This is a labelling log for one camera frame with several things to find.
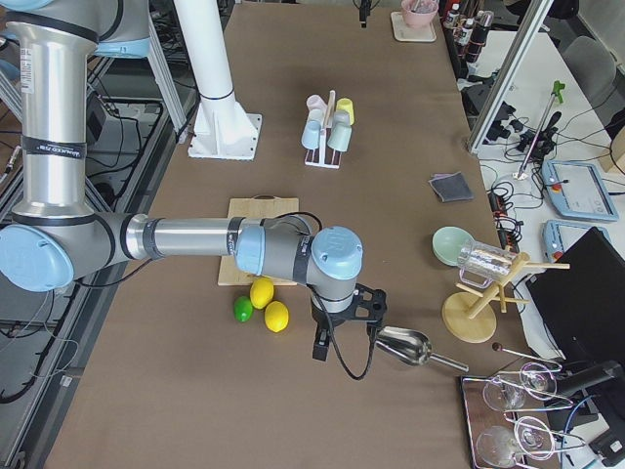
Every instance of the yellow lemon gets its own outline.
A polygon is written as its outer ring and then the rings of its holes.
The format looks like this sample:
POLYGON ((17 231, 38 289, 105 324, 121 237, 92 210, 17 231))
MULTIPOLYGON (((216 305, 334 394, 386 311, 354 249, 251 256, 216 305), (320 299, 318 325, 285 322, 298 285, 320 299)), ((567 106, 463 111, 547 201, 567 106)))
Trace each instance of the yellow lemon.
POLYGON ((257 310, 262 310, 273 299, 273 283, 267 277, 260 277, 254 280, 250 289, 250 300, 252 306, 257 310))
POLYGON ((289 323, 289 310, 279 301, 272 301, 265 310, 265 325, 273 332, 284 330, 289 323))

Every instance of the lime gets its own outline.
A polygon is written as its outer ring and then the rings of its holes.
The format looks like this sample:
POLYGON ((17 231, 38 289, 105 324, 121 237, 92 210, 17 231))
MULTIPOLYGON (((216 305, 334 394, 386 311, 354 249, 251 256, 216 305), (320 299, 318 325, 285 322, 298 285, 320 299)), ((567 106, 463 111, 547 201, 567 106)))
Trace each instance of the lime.
POLYGON ((247 322, 254 314, 254 307, 247 296, 239 296, 234 301, 234 318, 239 322, 247 322))

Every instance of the pink cup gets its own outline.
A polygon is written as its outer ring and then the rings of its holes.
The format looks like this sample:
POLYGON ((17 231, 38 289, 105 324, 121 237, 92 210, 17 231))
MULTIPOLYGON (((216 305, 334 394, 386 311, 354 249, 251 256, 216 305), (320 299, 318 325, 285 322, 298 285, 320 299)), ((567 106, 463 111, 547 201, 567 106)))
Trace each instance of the pink cup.
POLYGON ((403 22, 405 22, 408 27, 413 28, 427 26, 437 15, 438 1, 421 0, 417 11, 427 13, 412 13, 410 9, 414 3, 415 0, 401 0, 401 16, 403 17, 403 22))

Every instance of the lemon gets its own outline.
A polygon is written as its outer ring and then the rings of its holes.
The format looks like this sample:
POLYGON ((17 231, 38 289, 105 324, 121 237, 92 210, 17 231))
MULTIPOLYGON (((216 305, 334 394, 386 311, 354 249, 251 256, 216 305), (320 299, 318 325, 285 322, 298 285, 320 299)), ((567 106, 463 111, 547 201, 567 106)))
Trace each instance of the lemon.
POLYGON ((284 330, 289 323, 289 310, 279 301, 272 301, 265 310, 265 325, 273 332, 284 330))
POLYGON ((247 296, 239 296, 234 301, 234 317, 239 322, 247 322, 254 314, 254 307, 247 296))
POLYGON ((257 310, 262 310, 273 299, 273 283, 267 277, 254 280, 250 289, 250 300, 257 310))

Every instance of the wooden stand base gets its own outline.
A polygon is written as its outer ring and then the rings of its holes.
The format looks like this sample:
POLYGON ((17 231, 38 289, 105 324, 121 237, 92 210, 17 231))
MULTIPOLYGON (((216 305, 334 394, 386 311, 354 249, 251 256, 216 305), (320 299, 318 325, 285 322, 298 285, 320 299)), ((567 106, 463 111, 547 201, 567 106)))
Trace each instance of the wooden stand base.
POLYGON ((486 305, 472 320, 467 311, 476 302, 471 293, 454 293, 442 304, 442 320, 447 329, 460 340, 479 344, 490 339, 497 328, 497 318, 492 308, 486 305))

